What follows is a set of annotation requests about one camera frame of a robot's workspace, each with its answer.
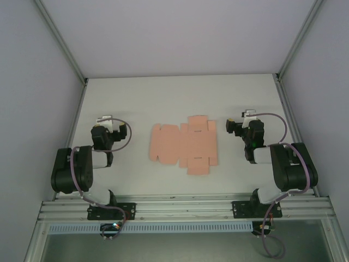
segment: black mounting bracket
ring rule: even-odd
[[[110,203],[106,206],[116,206],[124,210],[127,220],[134,220],[136,215],[136,203],[117,203],[114,194],[110,191]],[[104,209],[99,206],[90,205],[87,209],[87,220],[112,220],[124,219],[122,213],[117,209]]]
[[[270,204],[262,204],[258,199],[257,190],[254,190],[249,201],[233,201],[234,218],[264,218]],[[282,217],[280,203],[273,206],[270,211],[273,217]]]

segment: purple cable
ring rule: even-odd
[[[74,153],[75,153],[75,151],[78,148],[80,148],[80,147],[79,146],[75,146],[71,150],[71,153],[70,153],[70,171],[71,171],[71,177],[73,178],[74,185],[75,185],[77,191],[79,192],[80,197],[82,198],[82,200],[84,200],[84,201],[86,201],[86,202],[88,202],[90,204],[99,206],[99,207],[101,207],[103,209],[116,209],[116,210],[118,210],[118,211],[120,211],[122,213],[122,215],[123,215],[123,223],[122,223],[122,226],[119,228],[119,231],[111,238],[111,239],[114,239],[114,238],[116,238],[120,234],[122,228],[124,227],[124,224],[126,223],[125,211],[123,209],[121,209],[120,207],[117,207],[117,206],[105,206],[105,205],[102,205],[100,203],[95,203],[95,202],[93,202],[93,201],[91,201],[88,198],[85,198],[83,196],[83,191],[81,190],[81,188],[79,187],[79,184],[77,183],[76,176],[75,176],[75,171],[74,171]]]
[[[305,176],[306,176],[306,186],[305,188],[302,190],[302,191],[290,191],[289,193],[286,193],[280,197],[278,197],[274,202],[271,203],[270,207],[268,208],[265,216],[264,216],[264,219],[263,219],[263,223],[262,223],[262,233],[261,233],[261,236],[262,236],[262,242],[263,242],[263,247],[264,249],[266,250],[266,252],[268,253],[268,255],[274,259],[282,259],[285,255],[286,255],[286,246],[284,245],[284,243],[281,241],[281,239],[279,239],[278,237],[276,236],[269,236],[269,237],[272,237],[274,239],[277,239],[281,242],[282,244],[282,254],[280,256],[275,256],[275,255],[272,255],[271,252],[269,251],[268,247],[267,247],[267,243],[266,243],[266,239],[264,238],[264,226],[266,225],[266,221],[268,219],[268,216],[269,216],[269,213],[271,211],[271,209],[273,208],[273,206],[276,204],[276,202],[279,202],[281,201],[282,199],[288,197],[288,194],[303,194],[305,193],[306,191],[308,191],[308,189],[310,188],[310,176],[309,176],[309,172],[308,172],[308,169],[306,167],[306,163],[303,159],[303,157],[300,155],[300,153],[298,152],[298,150],[288,144],[288,143],[282,143],[284,140],[285,140],[285,137],[287,135],[287,123],[286,121],[284,120],[284,118],[280,115],[277,115],[277,114],[274,114],[274,113],[260,113],[260,114],[254,114],[254,115],[248,115],[248,116],[276,116],[277,118],[281,119],[282,122],[284,123],[284,126],[285,126],[285,133],[284,133],[284,136],[281,138],[281,140],[279,141],[279,144],[281,145],[285,145],[285,146],[288,146],[289,148],[291,148],[297,155],[297,157],[299,158],[301,164],[302,164],[302,167],[304,169],[304,173],[305,173]]]
[[[283,242],[279,238],[277,238],[275,236],[273,236],[273,237],[278,239],[282,243],[283,253],[280,256],[272,255],[272,253],[269,251],[269,249],[267,247],[266,239],[264,238],[264,226],[266,225],[266,221],[268,219],[268,216],[269,216],[269,213],[270,213],[271,209],[276,204],[276,202],[279,202],[282,199],[288,197],[289,194],[303,194],[306,191],[308,191],[308,189],[310,188],[310,175],[309,175],[309,171],[308,171],[308,168],[306,167],[306,163],[305,163],[303,157],[300,155],[300,153],[298,152],[298,150],[294,146],[292,146],[292,145],[290,145],[288,143],[280,143],[280,144],[288,146],[289,148],[291,148],[296,153],[296,155],[299,158],[300,163],[302,164],[302,167],[304,169],[304,173],[305,173],[305,177],[306,177],[306,186],[305,186],[305,188],[302,191],[290,191],[290,192],[288,192],[288,193],[278,197],[274,202],[271,203],[270,207],[268,208],[268,210],[267,210],[267,212],[266,212],[266,214],[264,216],[263,223],[262,223],[262,234],[261,234],[262,235],[263,247],[266,250],[266,252],[268,253],[268,255],[271,258],[274,258],[274,259],[282,259],[282,258],[284,258],[284,256],[286,255],[286,247],[283,244]]]
[[[281,119],[282,122],[284,123],[284,126],[285,126],[285,133],[284,133],[284,136],[281,138],[281,140],[279,141],[279,143],[283,142],[285,140],[285,137],[287,135],[287,123],[286,121],[283,119],[282,116],[279,116],[277,114],[274,114],[274,113],[260,113],[260,114],[254,114],[254,115],[247,115],[247,116],[276,116],[277,118]]]
[[[131,129],[131,126],[126,122],[126,121],[123,121],[121,119],[117,119],[117,118],[106,118],[106,119],[103,119],[103,120],[99,120],[98,122],[103,122],[103,121],[107,121],[107,120],[115,120],[115,121],[120,121],[120,122],[123,122],[126,124],[126,126],[129,128],[130,130],[130,136],[129,136],[129,140],[126,142],[125,145],[123,145],[122,147],[119,147],[117,149],[114,149],[114,150],[95,150],[96,152],[106,152],[106,153],[109,153],[109,152],[116,152],[116,151],[119,151],[123,148],[125,148],[129,142],[131,141],[131,138],[132,138],[132,129]],[[115,239],[121,232],[122,228],[124,227],[125,223],[126,223],[126,214],[125,214],[125,211],[117,206],[105,206],[105,205],[102,205],[100,203],[95,203],[91,200],[89,200],[88,198],[85,198],[83,196],[83,191],[81,190],[81,188],[79,187],[79,184],[77,183],[77,180],[76,180],[76,176],[75,176],[75,171],[74,171],[74,153],[75,151],[80,148],[79,146],[75,146],[72,150],[71,150],[71,154],[70,154],[70,172],[71,172],[71,177],[73,178],[73,182],[74,182],[74,185],[77,189],[77,191],[79,192],[80,194],[80,197],[82,198],[82,200],[90,203],[90,204],[93,204],[93,205],[96,205],[96,206],[99,206],[103,209],[116,209],[118,211],[120,211],[123,215],[123,223],[122,223],[122,226],[119,228],[119,230],[117,231],[117,233],[115,235],[113,235],[113,237],[111,238],[112,239]]]

